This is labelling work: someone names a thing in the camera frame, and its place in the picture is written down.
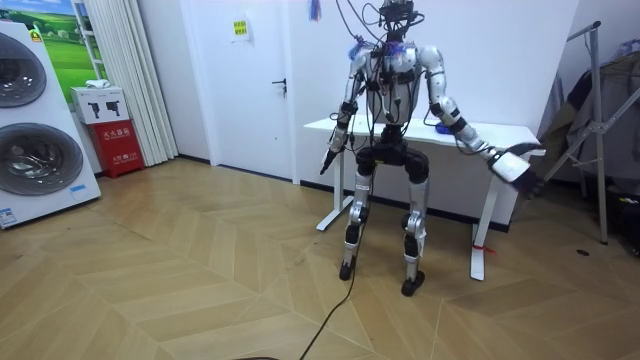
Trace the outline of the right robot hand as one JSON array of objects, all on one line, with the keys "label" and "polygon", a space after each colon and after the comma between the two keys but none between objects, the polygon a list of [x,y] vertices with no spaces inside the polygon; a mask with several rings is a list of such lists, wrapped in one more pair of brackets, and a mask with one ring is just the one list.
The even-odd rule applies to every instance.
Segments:
[{"label": "right robot hand", "polygon": [[534,143],[521,143],[497,151],[487,164],[489,169],[504,183],[528,199],[535,197],[543,186],[542,179],[522,155],[543,147]]}]

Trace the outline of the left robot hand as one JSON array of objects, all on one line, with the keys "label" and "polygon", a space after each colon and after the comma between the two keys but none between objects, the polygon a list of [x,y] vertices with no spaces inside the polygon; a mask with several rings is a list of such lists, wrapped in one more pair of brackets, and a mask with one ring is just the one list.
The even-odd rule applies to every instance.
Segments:
[{"label": "left robot hand", "polygon": [[324,175],[325,172],[329,169],[329,167],[331,166],[331,164],[333,163],[333,161],[335,160],[335,158],[341,154],[344,151],[344,147],[340,147],[337,150],[334,150],[332,148],[329,148],[327,150],[327,152],[325,153],[325,155],[323,156],[323,159],[321,161],[321,169],[320,169],[320,174]]}]

